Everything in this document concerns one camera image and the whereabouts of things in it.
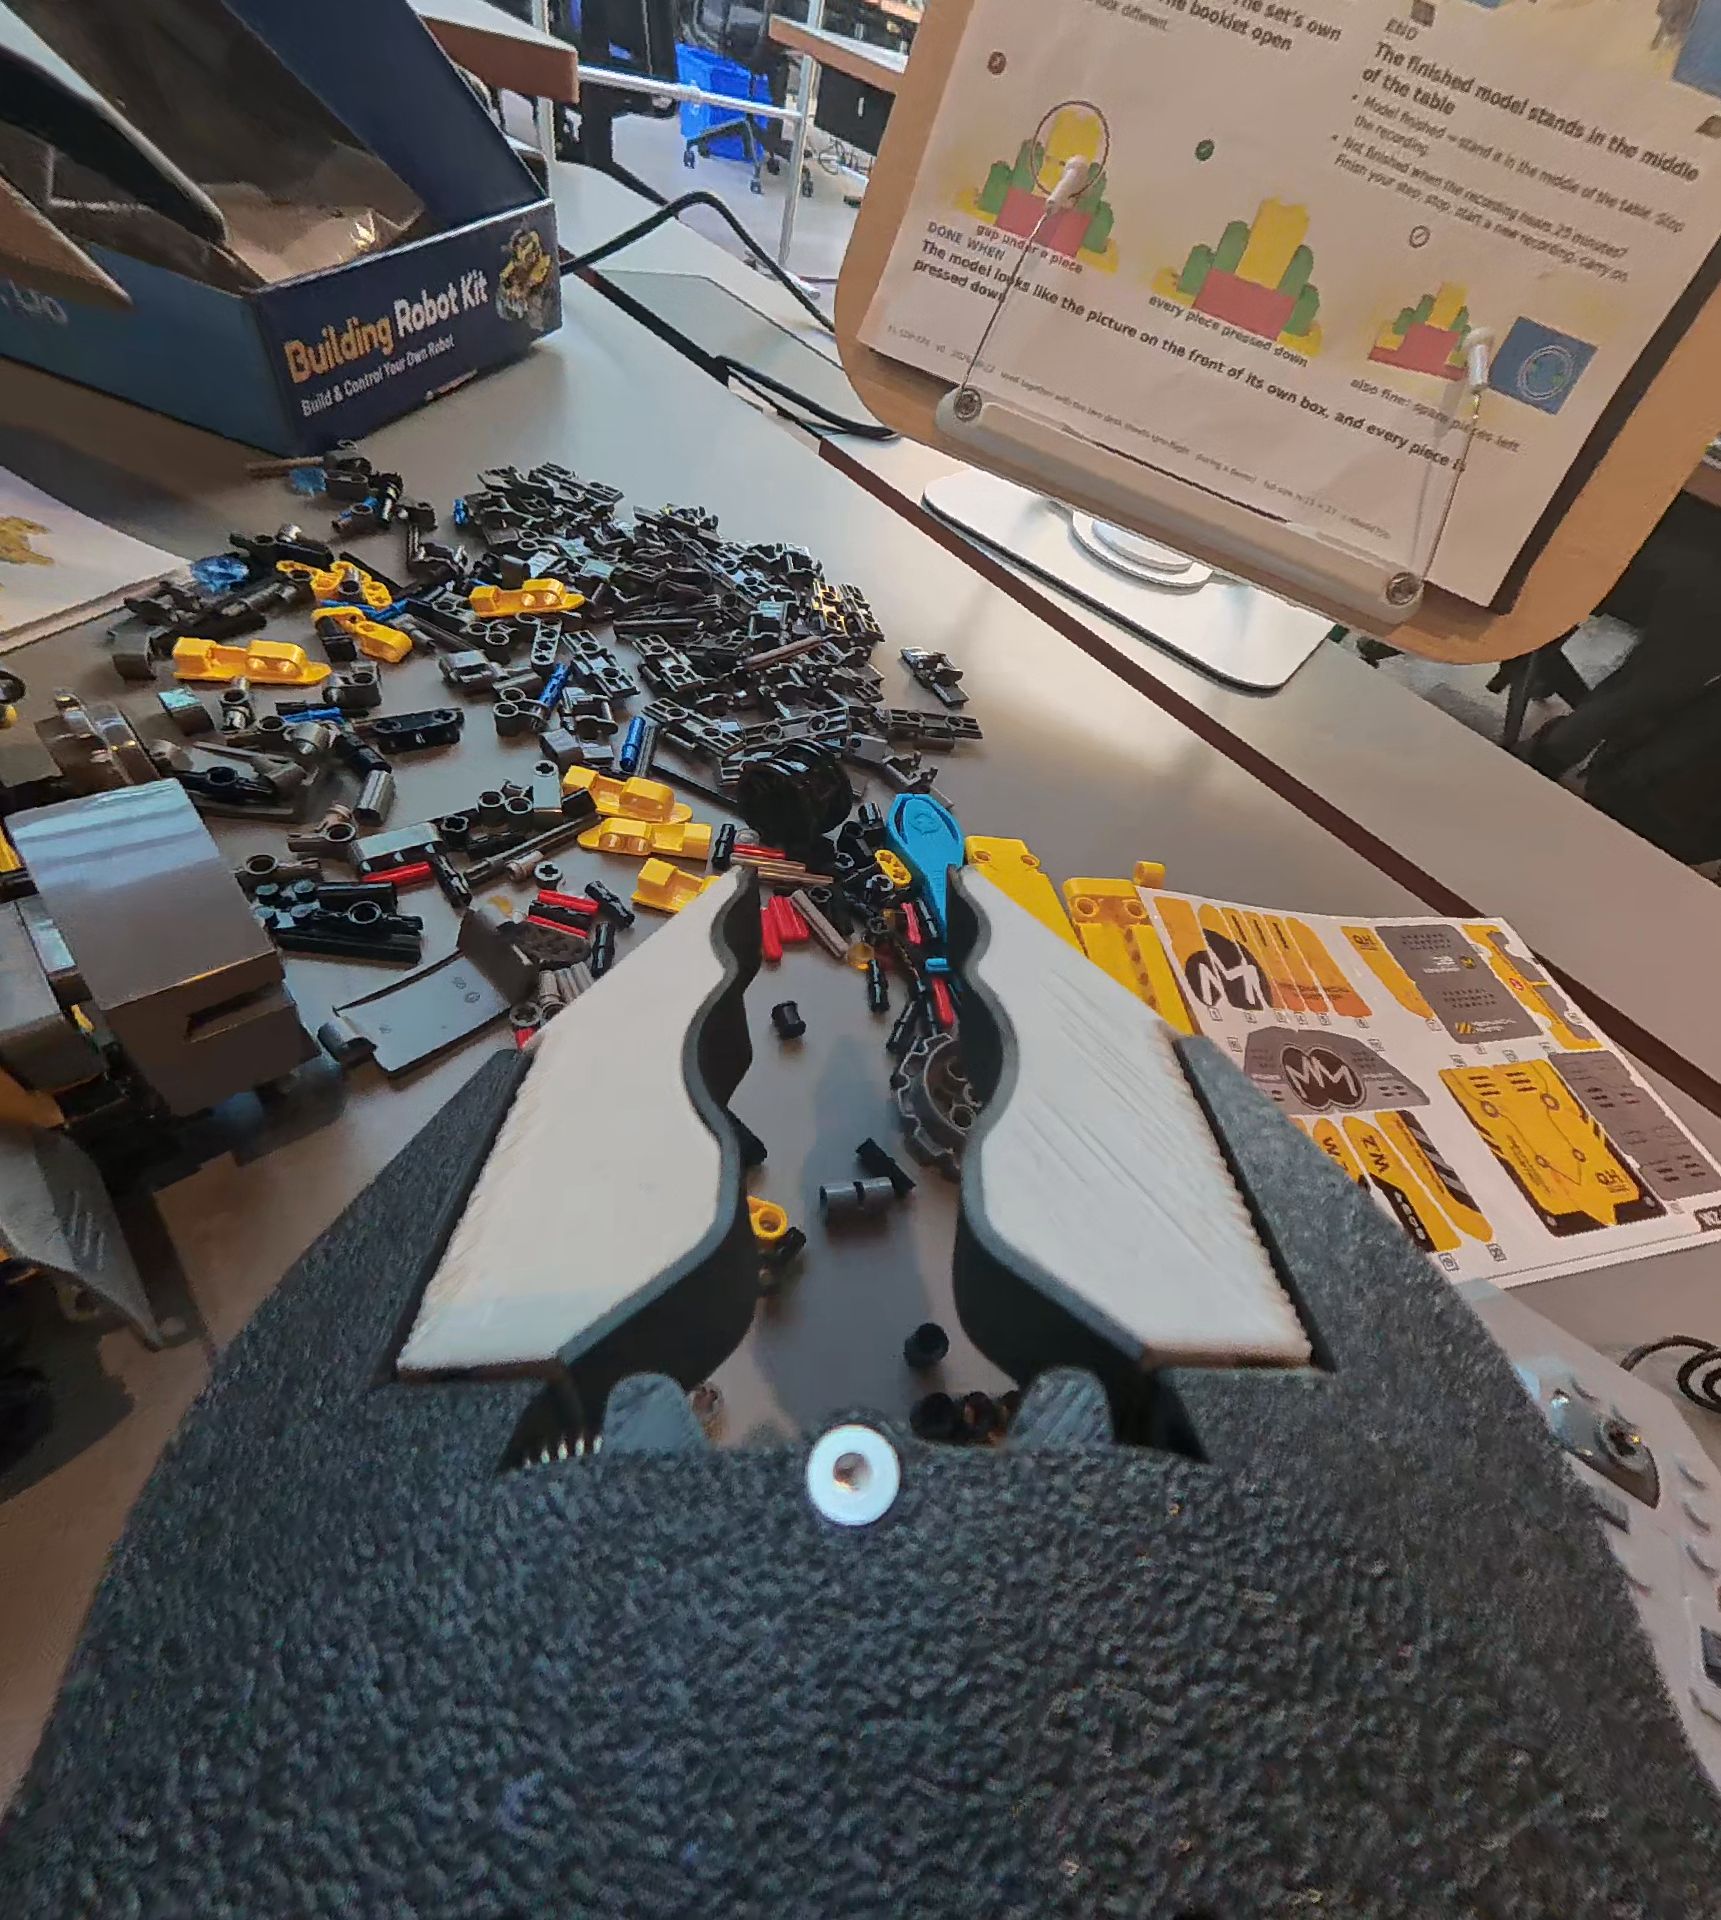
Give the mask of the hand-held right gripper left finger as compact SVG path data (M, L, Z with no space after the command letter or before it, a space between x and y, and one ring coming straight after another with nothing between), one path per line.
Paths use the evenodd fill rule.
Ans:
M754 882L717 881L539 1031L399 1378L701 1380L738 1347L758 918Z

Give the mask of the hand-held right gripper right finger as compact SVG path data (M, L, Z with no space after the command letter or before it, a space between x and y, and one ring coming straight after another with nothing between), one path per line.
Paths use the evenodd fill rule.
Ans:
M1310 1365L1170 1022L976 869L950 936L980 1102L963 1224L993 1281L1134 1372Z

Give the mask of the yellow grey toy brick vehicle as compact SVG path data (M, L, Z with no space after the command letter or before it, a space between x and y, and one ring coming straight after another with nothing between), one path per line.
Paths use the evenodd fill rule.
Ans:
M24 701L0 665L0 730ZM0 757L0 1477L47 1433L31 1297L167 1341L115 1198L190 1125L315 1057L281 956L176 763L56 697Z

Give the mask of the grey desk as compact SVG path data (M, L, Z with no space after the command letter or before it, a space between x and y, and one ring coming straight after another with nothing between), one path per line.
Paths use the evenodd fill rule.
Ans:
M445 499L484 467L570 467L557 461L574 452L559 441L559 427L575 429L579 421L559 408L600 401L607 375L599 362L579 371L575 352L550 339L512 371L464 385L376 435L376 456L399 468L415 493ZM248 449L0 358L0 465L144 541L205 556L227 532L296 519L283 490L248 480L248 461ZM570 468L612 484L597 468ZM703 499L619 490L649 505L707 507ZM985 732L977 753L945 757L938 781L976 831L1025 840L1053 877L1127 875L1136 858L1166 867L1157 853L1133 848L1059 862L998 825L980 792L985 775L976 771L988 739ZM771 1146L774 1186L806 1211L806 1189L842 1166L846 1139L869 1131L882 1035L862 1007L857 1041L818 1041L853 1015L854 995L837 990L827 961L802 959L799 974L806 978L794 992L810 1037L787 1055L772 1037L758 1042L744 1112ZM220 1354L309 1243L484 1062L490 1042L464 1045L399 1088L359 1076L345 1086L343 1106L335 1108L329 1093L306 1117L304 1133L274 1133L274 1146L246 1163L227 1153L203 1165L159 1192L150 1207L138 1207L135 1234L143 1257L163 1265L176 1342L149 1352L110 1330L70 1352L62 1349L58 1427L24 1468L37 1477L0 1493L0 1819L31 1761L106 1556ZM1721 1146L1688 1121L1673 1096L1662 1096L1721 1163ZM806 1406L830 1410L853 1398L880 1404L882 1382L898 1378L898 1333L950 1318L950 1209L945 1200L934 1209L927 1193L916 1209L913 1222L876 1222L889 1231L871 1240L842 1234L829 1248L815 1234L794 1306L774 1316L777 1325L758 1328L751 1352L732 1357L723 1376L729 1415L751 1416L744 1427L778 1424L783 1404L791 1413L791 1403L777 1398L783 1382L789 1394L814 1394L802 1401L799 1424ZM1721 1248L1545 1282L1525 1299L1603 1352L1670 1333L1721 1344Z

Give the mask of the yellow grey sticker sheet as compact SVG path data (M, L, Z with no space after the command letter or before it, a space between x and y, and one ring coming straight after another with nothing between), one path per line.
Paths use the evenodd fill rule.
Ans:
M1506 921L1136 900L1194 1030L1450 1281L1721 1245L1721 1165Z

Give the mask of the blue brick separator tool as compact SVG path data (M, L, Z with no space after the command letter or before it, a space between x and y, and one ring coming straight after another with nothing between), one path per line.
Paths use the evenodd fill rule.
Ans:
M922 792L898 793L886 813L886 846L910 877L913 898L946 942L949 875L965 865L963 831L940 799Z

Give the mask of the black rubber tyre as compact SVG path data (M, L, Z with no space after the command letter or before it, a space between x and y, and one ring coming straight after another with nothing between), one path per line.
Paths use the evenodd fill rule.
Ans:
M794 849L842 829L854 793L840 753L791 742L744 758L732 807L761 844Z

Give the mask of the adjoining grey table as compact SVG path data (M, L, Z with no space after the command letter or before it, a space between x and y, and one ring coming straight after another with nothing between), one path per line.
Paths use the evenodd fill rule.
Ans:
M1059 862L1153 852L1187 888L1238 901L1495 916L1577 1008L1605 1024L1721 1146L1721 888L1386 669L1314 640L1281 691L1215 682L1010 570L922 504L931 452L814 438L705 373L665 310L634 298L715 286L729 337L791 339L778 286L665 223L562 281L553 339L607 370L562 404L559 452L616 487L698 501L723 526L780 532L853 579L895 644L963 668L996 822Z

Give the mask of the pile of loose brick parts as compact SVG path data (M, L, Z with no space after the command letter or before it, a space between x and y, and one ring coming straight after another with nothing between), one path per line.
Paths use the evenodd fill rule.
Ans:
M411 1074L488 1017L509 1022L521 1042L486 1146L462 1172L437 1177L433 1200L407 1201L407 1224L433 1237L411 1261L402 1347L539 1031L717 881L754 882L759 966L780 964L802 940L821 942L838 964L863 964L871 1017L897 1015L889 1089L922 1165L961 1179L980 1115L959 1041L950 927L938 946L886 846L886 813L854 799L842 829L780 849L732 807L738 765L771 749L819 742L848 771L862 746L916 753L923 742L977 739L977 726L880 702L871 607L832 584L807 552L727 541L701 509L626 519L616 501L561 467L493 468L457 504L457 526L486 541L493 559L528 563L528 579L506 579L509 590L494 594L496 576L479 565L445 594L419 588L407 612L372 612L363 628L371 640L406 640L406 616L415 616L448 644L490 623L528 634L531 663L484 683L500 720L559 723L525 784L490 788L398 841L332 848L321 832L296 837L285 858L253 860L237 875L281 957L374 964L421 953L419 921L399 913L409 870L452 884L462 911L456 946L345 1002L319 1035L334 1062ZM1052 930L1070 935L1053 898L1027 891L1040 870L1023 846L963 846L961 869L983 873L1020 906L1044 906ZM780 1207L748 1193L765 1150L732 1123L748 1156L759 1299L802 1237Z

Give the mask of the grey battery box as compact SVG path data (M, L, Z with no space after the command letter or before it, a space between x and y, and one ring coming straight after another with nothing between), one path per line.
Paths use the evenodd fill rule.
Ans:
M1457 1297L1511 1360L1593 1501L1662 1689L1721 1796L1721 1474L1662 1390L1482 1281Z

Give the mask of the blue cardboard box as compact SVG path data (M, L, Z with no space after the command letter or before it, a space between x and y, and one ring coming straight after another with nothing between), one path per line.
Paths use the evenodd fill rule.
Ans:
M125 309L0 276L0 356L275 453L363 438L559 328L529 160L411 5L0 5L0 66L140 121L227 106L342 128L421 200L352 261L224 293L99 254Z

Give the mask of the wooden document stand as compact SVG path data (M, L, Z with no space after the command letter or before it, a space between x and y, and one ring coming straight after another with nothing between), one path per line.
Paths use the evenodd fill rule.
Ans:
M1593 612L1721 429L1721 243L1639 355L1503 588L1478 605L1420 570L1183 483L1009 401L992 402L971 378L945 385L860 343L971 7L931 5L917 32L834 301L845 370L880 421L1010 491L1117 525L1424 656L1503 662Z

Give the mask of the printed instruction sheet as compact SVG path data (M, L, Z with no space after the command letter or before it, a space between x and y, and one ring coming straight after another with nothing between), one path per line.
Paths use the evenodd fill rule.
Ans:
M1721 5L973 5L857 332L1489 605L1721 243Z

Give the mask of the blue storage bin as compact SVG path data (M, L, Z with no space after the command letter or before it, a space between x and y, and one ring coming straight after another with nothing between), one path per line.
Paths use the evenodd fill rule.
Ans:
M748 106L772 104L765 74L685 40L675 45L675 60L676 81L711 96L703 102L681 102L676 107L685 168L693 168L703 156L751 164L756 154L777 152L774 121L742 112Z

